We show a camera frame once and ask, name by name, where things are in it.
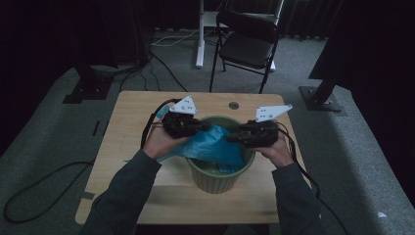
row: hand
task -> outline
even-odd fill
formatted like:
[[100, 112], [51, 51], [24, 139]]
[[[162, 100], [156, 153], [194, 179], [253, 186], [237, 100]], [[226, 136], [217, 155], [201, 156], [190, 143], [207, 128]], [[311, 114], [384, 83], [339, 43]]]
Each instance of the hand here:
[[168, 135], [161, 122], [153, 124], [144, 145], [144, 152], [152, 159], [156, 160], [170, 152], [177, 145], [185, 142], [188, 138], [174, 139]]
[[254, 150], [261, 152], [262, 155], [268, 158], [277, 168], [290, 165], [294, 162], [288, 151], [285, 136], [281, 132], [278, 133], [278, 141], [272, 146], [254, 148]]

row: blue cloth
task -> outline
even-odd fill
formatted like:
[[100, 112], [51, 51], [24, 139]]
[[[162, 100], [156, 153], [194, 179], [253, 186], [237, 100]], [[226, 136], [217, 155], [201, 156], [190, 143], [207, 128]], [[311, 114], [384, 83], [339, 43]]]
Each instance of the blue cloth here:
[[173, 156], [182, 156], [190, 159], [216, 163], [222, 172], [232, 173], [244, 166], [239, 145], [228, 142], [224, 136], [230, 132], [213, 125], [208, 131], [199, 131], [195, 136], [183, 144], [176, 146], [166, 156], [158, 159], [164, 161]]

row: wooden table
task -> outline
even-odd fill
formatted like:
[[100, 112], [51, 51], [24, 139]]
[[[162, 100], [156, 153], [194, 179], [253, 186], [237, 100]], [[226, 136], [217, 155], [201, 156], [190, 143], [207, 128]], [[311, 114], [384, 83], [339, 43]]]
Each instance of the wooden table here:
[[[139, 150], [144, 126], [162, 102], [188, 95], [192, 95], [199, 111], [195, 118], [222, 115], [246, 122], [254, 119], [258, 106], [284, 105], [279, 95], [123, 91], [115, 104], [85, 193], [93, 194], [95, 199], [108, 188], [115, 173]], [[238, 103], [239, 109], [230, 109], [230, 102]], [[278, 121], [287, 126], [296, 141], [288, 114], [279, 116]], [[298, 147], [297, 153], [303, 166]], [[275, 167], [261, 154], [256, 154], [252, 166], [223, 194], [199, 189], [184, 158], [170, 158], [161, 164], [153, 191], [138, 219], [140, 224], [278, 222], [271, 175]], [[76, 222], [85, 222], [93, 199], [81, 199]]]

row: small hole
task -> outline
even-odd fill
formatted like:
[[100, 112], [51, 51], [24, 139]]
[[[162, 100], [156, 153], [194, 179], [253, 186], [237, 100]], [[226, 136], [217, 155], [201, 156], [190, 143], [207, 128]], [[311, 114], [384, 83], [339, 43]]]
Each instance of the small hole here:
[[231, 103], [229, 103], [229, 108], [231, 110], [238, 110], [239, 109], [239, 104], [236, 103], [236, 102], [231, 102]]

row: person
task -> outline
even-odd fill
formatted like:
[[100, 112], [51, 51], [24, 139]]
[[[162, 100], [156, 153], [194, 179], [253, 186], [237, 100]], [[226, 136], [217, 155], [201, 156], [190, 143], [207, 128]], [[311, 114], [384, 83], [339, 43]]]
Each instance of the person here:
[[[161, 124], [154, 124], [144, 148], [115, 174], [107, 191], [95, 199], [79, 234], [133, 234], [161, 168], [157, 159], [186, 140], [173, 139]], [[325, 234], [319, 204], [293, 162], [285, 136], [280, 134], [269, 148], [254, 150], [276, 166], [272, 176], [282, 234]]]

